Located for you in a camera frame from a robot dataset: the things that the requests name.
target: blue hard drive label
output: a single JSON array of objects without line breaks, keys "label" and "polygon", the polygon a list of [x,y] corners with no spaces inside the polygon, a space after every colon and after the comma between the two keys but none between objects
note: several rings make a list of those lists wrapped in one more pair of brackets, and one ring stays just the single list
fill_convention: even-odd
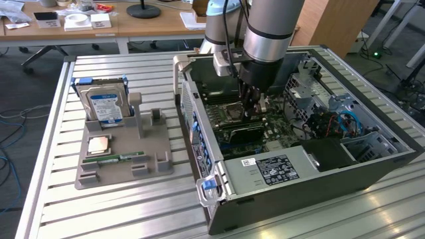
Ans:
[{"label": "blue hard drive label", "polygon": [[122,121],[121,108],[117,106],[118,96],[116,94],[90,96],[93,111],[101,123],[118,123]]}]

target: red object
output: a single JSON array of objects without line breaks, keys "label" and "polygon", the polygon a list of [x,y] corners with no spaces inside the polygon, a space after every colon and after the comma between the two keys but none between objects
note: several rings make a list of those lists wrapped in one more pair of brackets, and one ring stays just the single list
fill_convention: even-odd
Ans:
[{"label": "red object", "polygon": [[330,124],[332,124],[332,119],[333,119],[333,117],[334,117],[334,116],[332,116],[330,119],[329,119],[329,125],[328,125],[328,130],[326,130],[326,136],[328,136],[328,134],[329,134],[329,129],[330,129]]},{"label": "red object", "polygon": [[113,10],[113,6],[96,3],[96,9],[104,12],[110,12]]}]

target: white cable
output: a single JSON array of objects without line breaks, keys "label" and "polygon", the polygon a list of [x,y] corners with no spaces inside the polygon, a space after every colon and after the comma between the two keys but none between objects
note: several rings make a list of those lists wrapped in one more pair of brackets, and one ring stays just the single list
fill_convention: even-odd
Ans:
[{"label": "white cable", "polygon": [[[29,113],[31,111],[37,110],[37,109],[40,109],[40,108],[45,108],[45,107],[52,107],[52,105],[35,106],[35,107],[32,107],[32,108],[28,108],[28,109],[23,110],[17,115],[13,115],[13,116],[0,115],[0,118],[4,118],[4,119],[16,118],[16,117],[25,118],[25,117],[24,117],[24,113]],[[27,119],[38,119],[38,118],[46,117],[48,115],[49,115],[49,114],[41,115],[41,116],[27,117]]]},{"label": "white cable", "polygon": [[[102,3],[102,2],[117,2],[116,0],[112,0],[112,1],[94,1],[97,3]],[[138,0],[121,0],[120,2],[140,2]],[[176,6],[172,6],[172,5],[168,5],[165,3],[160,3],[160,2],[156,2],[156,1],[145,1],[146,3],[149,4],[154,4],[154,5],[160,5],[160,6],[165,6],[165,7],[169,7],[169,8],[173,8],[173,9],[177,9],[177,10],[181,10],[181,11],[190,11],[192,8],[180,8],[180,7],[176,7]]]}]

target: white box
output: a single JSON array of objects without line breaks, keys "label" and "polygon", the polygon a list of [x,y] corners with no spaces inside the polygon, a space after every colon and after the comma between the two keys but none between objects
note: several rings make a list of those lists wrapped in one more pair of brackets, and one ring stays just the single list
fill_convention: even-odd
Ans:
[{"label": "white box", "polygon": [[353,43],[352,49],[348,53],[358,53],[360,49],[365,45],[365,42],[368,41],[368,39],[369,39],[369,35],[366,33],[362,34],[362,32],[360,32],[357,35],[356,42]]},{"label": "white box", "polygon": [[84,23],[80,23],[78,25],[74,24],[72,21],[65,21],[64,24],[65,31],[82,31],[82,30],[92,30],[92,23],[89,20],[86,20]]},{"label": "white box", "polygon": [[54,12],[35,12],[36,22],[40,28],[60,27],[57,13]]},{"label": "white box", "polygon": [[90,22],[94,29],[112,27],[109,14],[93,14],[90,15]]}]

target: black lamp base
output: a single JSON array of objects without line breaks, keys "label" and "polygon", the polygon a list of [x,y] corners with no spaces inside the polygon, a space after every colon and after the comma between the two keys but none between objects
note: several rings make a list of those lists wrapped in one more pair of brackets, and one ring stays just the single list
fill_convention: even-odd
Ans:
[{"label": "black lamp base", "polygon": [[145,9],[141,9],[141,5],[137,4],[126,8],[126,14],[136,18],[148,19],[157,17],[161,14],[161,10],[152,5],[145,5]]}]

